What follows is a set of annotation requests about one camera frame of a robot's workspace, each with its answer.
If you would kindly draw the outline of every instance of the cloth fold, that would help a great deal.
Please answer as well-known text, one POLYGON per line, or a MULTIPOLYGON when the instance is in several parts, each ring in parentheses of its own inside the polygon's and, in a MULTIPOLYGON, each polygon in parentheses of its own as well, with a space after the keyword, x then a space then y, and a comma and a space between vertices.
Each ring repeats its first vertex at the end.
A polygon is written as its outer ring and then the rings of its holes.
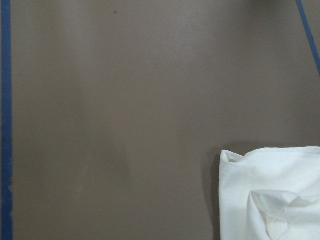
POLYGON ((320 147, 221 152, 222 240, 319 239, 319 197, 320 147))

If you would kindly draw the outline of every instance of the gray surface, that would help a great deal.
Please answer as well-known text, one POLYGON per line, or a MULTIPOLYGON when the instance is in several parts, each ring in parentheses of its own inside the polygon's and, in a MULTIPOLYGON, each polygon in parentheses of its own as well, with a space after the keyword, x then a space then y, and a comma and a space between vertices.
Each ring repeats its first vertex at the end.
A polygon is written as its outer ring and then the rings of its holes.
POLYGON ((17 240, 217 240, 221 149, 319 145, 293 0, 13 0, 12 41, 17 240))

